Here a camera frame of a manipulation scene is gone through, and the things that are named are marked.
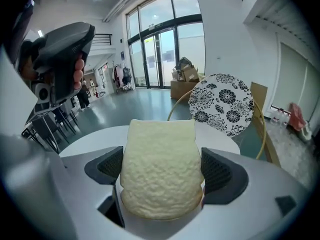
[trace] doorway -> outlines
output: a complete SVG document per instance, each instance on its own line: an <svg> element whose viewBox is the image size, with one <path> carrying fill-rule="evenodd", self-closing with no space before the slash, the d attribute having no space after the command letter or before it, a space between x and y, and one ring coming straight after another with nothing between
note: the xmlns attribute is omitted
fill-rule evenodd
<svg viewBox="0 0 320 240"><path fill-rule="evenodd" d="M172 69L176 65L176 46L173 28L164 29L142 40L144 72L148 87L170 89Z"/></svg>

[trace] ceiling pipe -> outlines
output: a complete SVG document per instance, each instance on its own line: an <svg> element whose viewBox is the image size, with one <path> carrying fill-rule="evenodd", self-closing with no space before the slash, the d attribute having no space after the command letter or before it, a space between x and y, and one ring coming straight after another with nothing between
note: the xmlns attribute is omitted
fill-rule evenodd
<svg viewBox="0 0 320 240"><path fill-rule="evenodd" d="M128 0L120 0L107 14L107 16L104 17L103 22L109 22L111 17L113 17L116 13L118 13L127 3Z"/></svg>

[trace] floral patterned chair back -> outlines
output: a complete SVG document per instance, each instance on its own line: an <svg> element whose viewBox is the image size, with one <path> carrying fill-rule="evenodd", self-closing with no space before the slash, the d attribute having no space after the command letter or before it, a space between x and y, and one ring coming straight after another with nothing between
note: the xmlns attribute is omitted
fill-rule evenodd
<svg viewBox="0 0 320 240"><path fill-rule="evenodd" d="M199 82L189 99L196 121L234 137L250 124L254 100L245 83L230 74L212 74Z"/></svg>

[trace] finger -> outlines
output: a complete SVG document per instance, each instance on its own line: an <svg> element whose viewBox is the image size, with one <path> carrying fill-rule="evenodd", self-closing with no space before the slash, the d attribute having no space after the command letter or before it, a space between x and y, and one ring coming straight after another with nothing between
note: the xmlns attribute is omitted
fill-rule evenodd
<svg viewBox="0 0 320 240"><path fill-rule="evenodd" d="M74 71L74 73L73 73L73 81L75 83L76 82L80 82L83 76L84 76L84 73L81 70Z"/></svg>
<svg viewBox="0 0 320 240"><path fill-rule="evenodd" d="M80 71L85 67L85 62L83 59L78 59L75 63L75 70Z"/></svg>
<svg viewBox="0 0 320 240"><path fill-rule="evenodd" d="M80 87L81 87L81 82L75 82L74 85L73 85L73 88L74 88L75 90L80 89Z"/></svg>

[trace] pink bag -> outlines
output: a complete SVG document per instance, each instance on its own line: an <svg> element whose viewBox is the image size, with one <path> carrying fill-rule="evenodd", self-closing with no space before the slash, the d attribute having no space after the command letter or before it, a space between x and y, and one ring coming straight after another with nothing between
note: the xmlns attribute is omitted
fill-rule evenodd
<svg viewBox="0 0 320 240"><path fill-rule="evenodd" d="M289 125L291 125L297 132L300 132L306 125L302 116L301 108L295 103L290 103L289 111L291 112Z"/></svg>

